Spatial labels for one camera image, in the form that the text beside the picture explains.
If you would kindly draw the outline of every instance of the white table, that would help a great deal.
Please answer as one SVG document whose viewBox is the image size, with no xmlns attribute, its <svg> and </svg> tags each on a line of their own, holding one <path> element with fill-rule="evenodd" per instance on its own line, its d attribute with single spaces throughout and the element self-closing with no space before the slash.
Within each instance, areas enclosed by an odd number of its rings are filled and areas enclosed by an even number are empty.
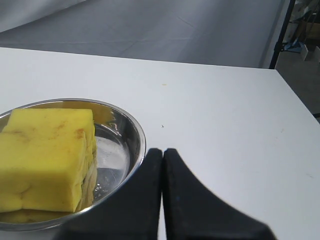
<svg viewBox="0 0 320 240">
<path fill-rule="evenodd" d="M 0 48 L 0 72 L 0 112 L 56 98 L 117 105 L 148 148 L 177 148 L 279 240 L 319 238 L 320 125 L 275 70 Z M 164 229 L 161 216 L 161 240 Z"/>
</svg>

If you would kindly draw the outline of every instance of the metal bowl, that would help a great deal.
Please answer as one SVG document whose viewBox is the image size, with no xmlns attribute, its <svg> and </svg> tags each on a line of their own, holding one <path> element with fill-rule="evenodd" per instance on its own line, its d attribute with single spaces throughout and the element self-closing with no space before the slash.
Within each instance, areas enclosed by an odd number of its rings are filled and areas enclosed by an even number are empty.
<svg viewBox="0 0 320 240">
<path fill-rule="evenodd" d="M 145 134 L 129 113 L 109 103 L 80 98 L 63 98 L 31 103 L 19 108 L 91 109 L 97 143 L 97 182 L 94 200 L 82 211 L 49 221 L 33 223 L 0 222 L 0 231 L 35 231 L 59 226 L 94 208 L 110 197 L 134 174 L 146 154 Z M 0 131 L 7 124 L 11 111 L 0 115 Z"/>
</svg>

